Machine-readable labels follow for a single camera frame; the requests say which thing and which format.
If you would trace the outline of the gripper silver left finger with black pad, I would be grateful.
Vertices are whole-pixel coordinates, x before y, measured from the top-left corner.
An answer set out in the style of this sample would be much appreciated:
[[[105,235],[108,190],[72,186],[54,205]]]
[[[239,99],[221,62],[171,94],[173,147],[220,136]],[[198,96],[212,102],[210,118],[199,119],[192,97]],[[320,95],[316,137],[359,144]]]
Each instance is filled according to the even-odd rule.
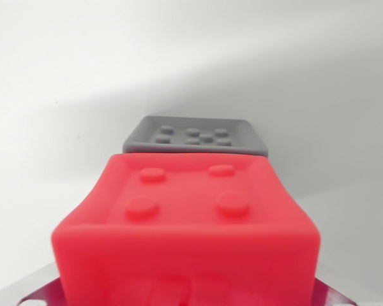
[[[66,306],[66,298],[60,278],[56,278],[23,297],[18,305]]]

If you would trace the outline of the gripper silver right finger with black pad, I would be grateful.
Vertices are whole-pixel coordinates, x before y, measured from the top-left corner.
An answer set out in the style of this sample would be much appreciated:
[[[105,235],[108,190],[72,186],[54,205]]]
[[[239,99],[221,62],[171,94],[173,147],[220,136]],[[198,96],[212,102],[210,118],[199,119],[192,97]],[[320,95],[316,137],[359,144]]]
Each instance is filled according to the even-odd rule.
[[[364,301],[363,290],[347,279],[316,277],[311,305],[359,305]]]

